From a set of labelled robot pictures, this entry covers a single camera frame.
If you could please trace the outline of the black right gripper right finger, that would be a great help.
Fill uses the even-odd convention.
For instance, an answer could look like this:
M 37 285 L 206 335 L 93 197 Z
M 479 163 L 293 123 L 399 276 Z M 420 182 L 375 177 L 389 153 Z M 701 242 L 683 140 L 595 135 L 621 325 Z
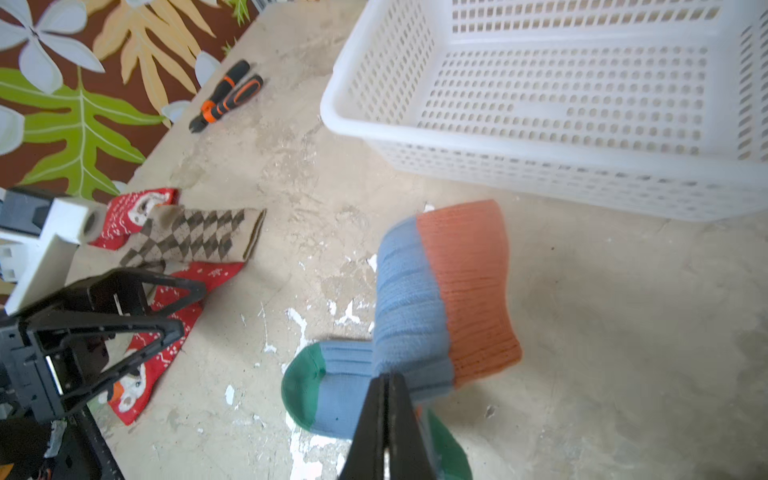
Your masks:
M 405 379 L 387 376 L 387 440 L 390 478 L 435 479 Z

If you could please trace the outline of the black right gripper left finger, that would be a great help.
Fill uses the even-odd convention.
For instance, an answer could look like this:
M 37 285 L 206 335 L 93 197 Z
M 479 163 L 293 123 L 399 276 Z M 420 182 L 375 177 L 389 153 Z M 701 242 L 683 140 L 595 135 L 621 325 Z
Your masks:
M 357 428 L 340 480 L 382 480 L 388 446 L 390 376 L 374 378 L 368 387 Z

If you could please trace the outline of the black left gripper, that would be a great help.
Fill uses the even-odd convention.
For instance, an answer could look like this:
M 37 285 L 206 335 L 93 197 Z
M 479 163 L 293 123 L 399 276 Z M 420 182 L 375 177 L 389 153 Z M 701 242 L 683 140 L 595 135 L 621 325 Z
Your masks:
M 178 290 L 152 307 L 146 287 Z M 203 282 L 116 268 L 71 283 L 1 318 L 1 365 L 13 397 L 40 423 L 62 419 L 97 397 L 116 414 L 141 414 L 185 339 L 180 319 L 75 319 L 76 313 L 170 317 L 206 295 Z

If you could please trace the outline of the blue sock orange cuff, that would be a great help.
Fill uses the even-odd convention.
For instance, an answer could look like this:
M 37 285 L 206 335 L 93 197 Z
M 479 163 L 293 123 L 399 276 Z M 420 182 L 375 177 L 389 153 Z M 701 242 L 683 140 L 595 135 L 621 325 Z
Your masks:
M 521 361 L 506 300 L 509 241 L 493 200 L 407 218 L 378 251 L 373 374 L 404 376 L 414 403 Z

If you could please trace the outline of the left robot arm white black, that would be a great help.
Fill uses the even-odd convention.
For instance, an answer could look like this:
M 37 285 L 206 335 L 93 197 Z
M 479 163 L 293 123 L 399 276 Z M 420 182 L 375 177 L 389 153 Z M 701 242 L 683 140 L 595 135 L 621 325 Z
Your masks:
M 88 403 L 179 341 L 201 281 L 113 269 L 1 319 L 1 476 L 120 479 Z

